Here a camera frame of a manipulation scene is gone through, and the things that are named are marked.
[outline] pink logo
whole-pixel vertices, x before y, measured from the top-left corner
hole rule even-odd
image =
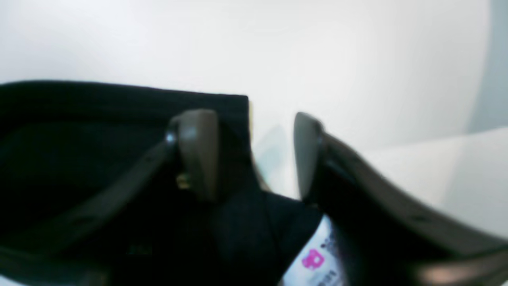
[[[325,261],[325,258],[315,249],[311,249],[309,254],[302,260],[303,266],[310,270],[319,268]]]

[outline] black cloth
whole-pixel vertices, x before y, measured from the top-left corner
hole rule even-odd
[[[174,284],[276,284],[322,214],[260,189],[245,96],[87,82],[0,85],[0,237],[103,190],[163,140],[171,117],[197,108],[219,116],[221,202],[197,204],[177,188],[174,170],[162,168],[105,229],[58,259],[111,265],[114,284],[150,284],[153,275]],[[155,235],[158,266],[151,255],[126,260],[133,242],[151,249]]]

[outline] white wall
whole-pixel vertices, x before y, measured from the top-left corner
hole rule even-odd
[[[495,80],[503,61],[492,56],[506,50],[499,23],[508,12],[492,7],[504,3],[3,0],[0,82],[93,80],[249,95],[257,163],[274,191],[292,197],[292,124],[306,111],[411,194],[507,236],[508,226],[489,221],[508,220],[500,171],[508,138],[481,139],[488,124],[471,129],[483,114],[478,106],[499,106],[482,96],[508,93]],[[506,126],[501,119],[496,127]],[[471,132],[481,134],[469,139]],[[466,207],[472,199],[482,200],[481,210]]]

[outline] white backdrop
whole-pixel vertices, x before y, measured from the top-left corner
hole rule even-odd
[[[297,197],[298,111],[407,192],[508,237],[508,2],[0,2],[0,82],[245,94],[270,187]]]

